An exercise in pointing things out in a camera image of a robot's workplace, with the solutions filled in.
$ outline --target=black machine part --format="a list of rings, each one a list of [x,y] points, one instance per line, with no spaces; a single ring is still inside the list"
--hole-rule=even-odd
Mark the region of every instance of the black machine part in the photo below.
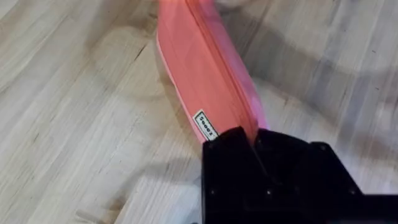
[[[332,148],[242,128],[203,145],[204,224],[395,223],[398,196],[364,195]]]

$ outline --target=black clamp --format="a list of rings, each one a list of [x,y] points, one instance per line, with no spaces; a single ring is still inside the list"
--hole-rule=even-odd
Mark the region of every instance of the black clamp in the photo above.
[[[398,221],[398,196],[364,195],[332,148],[242,128],[203,145],[204,224]]]

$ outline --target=pink fabric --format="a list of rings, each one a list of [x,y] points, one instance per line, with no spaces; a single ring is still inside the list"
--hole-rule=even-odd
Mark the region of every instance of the pink fabric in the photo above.
[[[157,38],[165,66],[201,142],[209,138],[193,119],[199,111],[218,134],[242,126],[253,141],[258,128],[267,128],[251,77],[213,1],[160,0]]]

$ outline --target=light wood surface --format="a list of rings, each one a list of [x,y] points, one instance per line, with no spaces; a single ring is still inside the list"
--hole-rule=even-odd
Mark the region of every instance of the light wood surface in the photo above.
[[[219,0],[271,128],[398,193],[398,2]],[[0,1],[0,223],[200,221],[200,145],[156,2]]]

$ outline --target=wood grain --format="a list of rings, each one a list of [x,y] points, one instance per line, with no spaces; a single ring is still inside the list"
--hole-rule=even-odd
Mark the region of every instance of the wood grain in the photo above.
[[[398,193],[398,2],[217,7],[271,128]],[[200,222],[200,145],[156,23],[155,1],[0,2],[0,223]]]

